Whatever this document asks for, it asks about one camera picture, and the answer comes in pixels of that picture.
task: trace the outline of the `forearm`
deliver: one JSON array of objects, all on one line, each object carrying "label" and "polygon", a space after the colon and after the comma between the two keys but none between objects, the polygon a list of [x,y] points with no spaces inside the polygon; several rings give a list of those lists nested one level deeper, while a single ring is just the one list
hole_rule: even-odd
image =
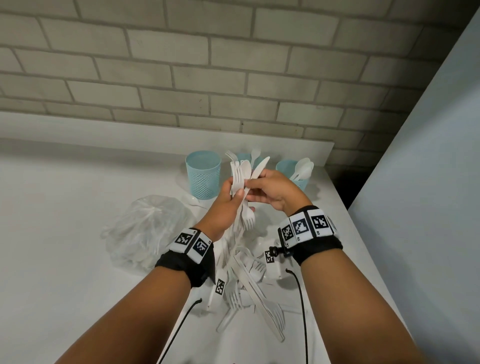
[{"label": "forearm", "polygon": [[183,271],[155,268],[56,364],[154,364],[190,293]]},{"label": "forearm", "polygon": [[395,312],[342,250],[312,255],[301,271],[332,364],[423,363]]}]

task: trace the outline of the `plastic bag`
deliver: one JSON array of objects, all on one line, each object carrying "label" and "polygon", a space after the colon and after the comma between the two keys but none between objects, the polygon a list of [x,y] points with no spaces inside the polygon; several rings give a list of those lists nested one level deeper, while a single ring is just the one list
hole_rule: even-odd
[{"label": "plastic bag", "polygon": [[101,238],[107,240],[114,266],[145,275],[193,220],[192,212],[178,199],[151,194],[134,201]]}]

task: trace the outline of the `person's right hand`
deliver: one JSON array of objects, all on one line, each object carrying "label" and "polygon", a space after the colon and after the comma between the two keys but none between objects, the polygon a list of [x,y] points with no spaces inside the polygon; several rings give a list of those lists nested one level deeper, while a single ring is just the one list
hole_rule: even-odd
[{"label": "person's right hand", "polygon": [[246,196],[248,201],[271,204],[275,210],[283,211],[287,216],[312,204],[296,184],[277,170],[264,169],[258,179],[245,180],[245,187],[251,188]]}]

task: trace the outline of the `black cable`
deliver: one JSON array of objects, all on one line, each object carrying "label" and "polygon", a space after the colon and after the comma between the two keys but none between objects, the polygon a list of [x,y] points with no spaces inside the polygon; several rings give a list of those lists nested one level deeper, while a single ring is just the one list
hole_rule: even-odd
[{"label": "black cable", "polygon": [[167,348],[165,349],[165,352],[163,353],[163,356],[161,357],[160,361],[158,362],[158,364],[160,364],[163,359],[165,358],[165,355],[167,355],[167,351],[170,349],[170,346],[172,345],[173,341],[175,340],[175,337],[177,336],[177,334],[179,333],[180,331],[180,327],[183,325],[183,322],[185,321],[185,319],[187,318],[188,314],[190,313],[190,311],[192,310],[192,308],[196,305],[196,304],[199,304],[200,302],[202,301],[202,299],[199,299],[199,300],[196,300],[193,305],[190,306],[190,308],[188,309],[187,313],[185,314],[185,316],[183,317],[182,321],[180,322],[180,325],[177,329],[177,331],[175,331],[175,335],[173,335],[172,337],[172,340],[170,340],[170,343],[168,344]]},{"label": "black cable", "polygon": [[285,269],[287,273],[293,274],[295,280],[297,281],[297,285],[299,287],[300,292],[300,301],[301,301],[301,313],[303,315],[303,330],[305,331],[305,363],[308,364],[308,342],[307,342],[307,321],[305,319],[305,307],[303,306],[303,296],[301,294],[300,282],[295,273],[293,273],[290,269]]}]

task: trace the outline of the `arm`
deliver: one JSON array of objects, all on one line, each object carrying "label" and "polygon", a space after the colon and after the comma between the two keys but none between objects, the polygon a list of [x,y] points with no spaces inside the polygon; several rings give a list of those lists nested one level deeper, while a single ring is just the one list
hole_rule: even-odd
[{"label": "arm", "polygon": [[[232,179],[195,225],[212,241],[233,223],[243,189],[232,199]],[[156,267],[90,327],[56,364],[155,364],[190,293],[183,271]]]},{"label": "arm", "polygon": [[[263,170],[247,200],[271,204],[287,216],[311,205],[278,171]],[[395,312],[340,249],[308,257],[301,264],[313,314],[332,364],[423,363]]]}]

